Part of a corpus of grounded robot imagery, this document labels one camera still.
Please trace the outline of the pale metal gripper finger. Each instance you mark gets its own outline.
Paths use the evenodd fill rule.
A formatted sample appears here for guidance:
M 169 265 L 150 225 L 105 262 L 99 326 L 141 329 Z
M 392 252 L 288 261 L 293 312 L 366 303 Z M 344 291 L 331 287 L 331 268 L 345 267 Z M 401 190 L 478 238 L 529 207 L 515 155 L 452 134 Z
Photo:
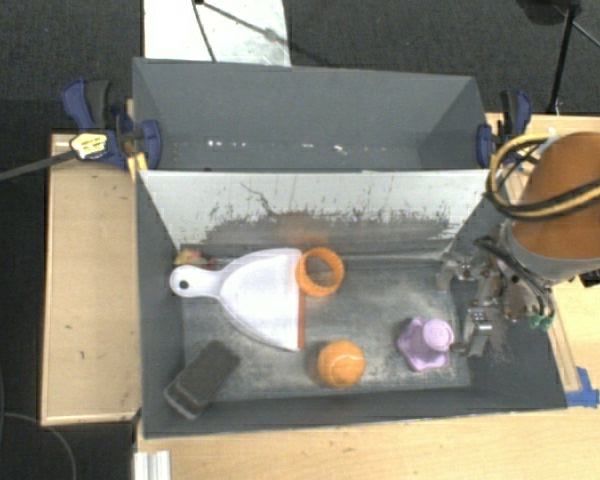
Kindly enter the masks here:
M 438 291 L 449 291 L 453 279 L 471 281 L 472 262 L 468 256 L 456 253 L 444 253 L 439 272 L 436 274 L 436 287 Z
M 484 354 L 492 332 L 493 324 L 487 312 L 481 308 L 470 308 L 461 325 L 460 337 L 451 350 L 460 356 L 479 358 Z

